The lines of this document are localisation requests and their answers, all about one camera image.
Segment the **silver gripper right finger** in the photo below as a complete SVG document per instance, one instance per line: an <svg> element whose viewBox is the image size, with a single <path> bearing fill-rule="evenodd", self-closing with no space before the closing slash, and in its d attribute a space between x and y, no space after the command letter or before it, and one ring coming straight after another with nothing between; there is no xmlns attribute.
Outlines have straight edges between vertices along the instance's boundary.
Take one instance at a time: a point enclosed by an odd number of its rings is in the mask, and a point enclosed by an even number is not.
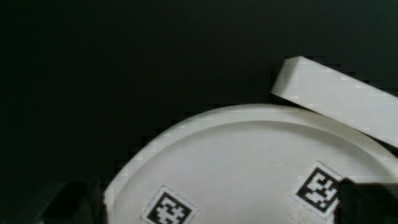
<svg viewBox="0 0 398 224"><path fill-rule="evenodd" d="M398 224L398 183L340 183L335 224Z"/></svg>

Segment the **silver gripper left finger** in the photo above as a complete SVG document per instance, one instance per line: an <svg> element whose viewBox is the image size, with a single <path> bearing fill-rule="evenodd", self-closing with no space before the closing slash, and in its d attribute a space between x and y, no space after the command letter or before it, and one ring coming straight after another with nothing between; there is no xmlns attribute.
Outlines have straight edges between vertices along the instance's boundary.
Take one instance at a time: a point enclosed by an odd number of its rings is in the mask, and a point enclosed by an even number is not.
<svg viewBox="0 0 398 224"><path fill-rule="evenodd" d="M109 224L98 179L64 185L40 220L43 224Z"/></svg>

